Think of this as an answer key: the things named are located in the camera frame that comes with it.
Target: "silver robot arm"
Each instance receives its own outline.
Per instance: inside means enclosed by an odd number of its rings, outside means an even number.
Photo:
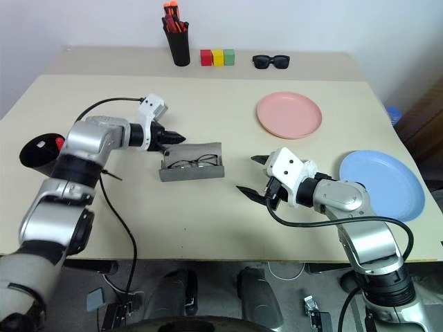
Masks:
[[[94,187],[113,149],[146,150],[150,126],[167,107],[155,95],[142,103],[138,120],[94,116],[77,121],[40,187],[19,231],[18,251],[0,258],[0,331],[36,331],[68,255],[81,252],[89,239]]]
[[[313,161],[304,163],[285,147],[270,156],[252,159],[264,164],[266,175],[271,178],[266,195],[257,196],[245,187],[239,189],[258,203],[266,204],[268,198],[273,210],[280,199],[284,199],[295,208],[299,205],[313,207],[331,220],[376,215],[364,186],[333,181],[330,176],[318,173]],[[355,270],[357,284],[363,291],[370,320],[375,325],[383,322],[390,328],[396,326],[394,331],[402,331],[402,327],[409,331],[406,325],[411,323],[419,330],[434,332],[390,228],[380,221],[346,223],[337,228],[340,242]],[[384,328],[377,325],[377,331],[384,331]]]

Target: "beige tabletop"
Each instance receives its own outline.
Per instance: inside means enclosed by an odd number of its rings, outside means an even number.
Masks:
[[[21,219],[44,179],[21,166],[18,155],[24,144],[41,133],[65,136],[77,115],[98,100],[157,93],[169,106],[161,118],[167,129],[183,134],[188,143],[222,143],[226,176],[162,183],[160,153],[114,151],[106,168],[123,182],[105,177],[105,186],[136,237],[140,258],[347,261],[335,227],[285,227],[263,205],[237,190],[236,185],[259,191],[266,185],[262,166],[250,157],[286,146],[337,177],[340,162],[351,151],[375,149],[405,163],[424,186],[417,167],[383,105],[347,55],[290,53],[290,71],[258,72],[251,68],[251,54],[257,53],[237,52],[236,65],[226,68],[201,68],[196,63],[198,53],[192,54],[192,66],[177,68],[166,50],[155,49],[81,48],[63,54],[0,121],[0,253],[17,249]],[[122,67],[115,69],[117,63]],[[323,114],[320,128],[299,140],[284,140],[265,131],[255,117],[255,106],[275,91],[295,91],[311,98]],[[92,114],[134,121],[137,108],[135,102],[115,102]],[[415,234],[410,260],[441,261],[443,216],[424,189],[424,211],[408,223]],[[96,213],[91,238],[76,257],[132,257],[127,235],[100,190],[90,208]],[[294,221],[326,219],[311,209],[295,210],[284,203],[278,214]],[[405,234],[395,226],[392,231],[403,249]]]

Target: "red block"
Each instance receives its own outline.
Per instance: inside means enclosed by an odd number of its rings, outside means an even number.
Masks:
[[[210,50],[200,50],[200,60],[202,66],[212,66],[213,65],[213,55]]]

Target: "floor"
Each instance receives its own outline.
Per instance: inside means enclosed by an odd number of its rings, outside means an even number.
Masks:
[[[129,272],[129,262],[119,262],[119,271],[110,279],[123,288]],[[305,315],[303,298],[313,295],[320,309],[328,311],[332,316],[332,326],[336,331],[338,315],[347,294],[340,289],[338,278],[346,271],[331,271],[322,274],[309,275],[303,273],[292,282],[280,281],[273,277],[267,264],[260,262],[194,262],[194,261],[140,261],[137,265],[133,281],[133,289],[149,294],[154,290],[159,280],[166,273],[176,268],[193,269],[199,280],[199,315],[223,315],[241,318],[240,300],[237,297],[236,276],[246,266],[263,268],[266,279],[270,283],[284,317],[282,332],[311,332],[309,318]],[[290,277],[300,270],[301,264],[281,263],[272,264],[276,275]],[[65,268],[60,282],[48,306],[47,331],[96,331],[96,313],[86,310],[87,293],[103,287],[106,301],[115,301],[115,295],[106,285],[101,275]],[[353,312],[359,307],[363,312],[363,301],[356,299],[351,305],[344,324],[344,331],[364,331],[353,319]],[[100,322],[105,314],[105,308],[100,309]]]

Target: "white wall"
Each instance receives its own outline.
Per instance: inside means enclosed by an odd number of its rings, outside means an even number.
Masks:
[[[407,109],[443,75],[441,0],[180,0],[194,48],[349,52]],[[163,0],[0,0],[0,117],[66,46],[166,46]]]

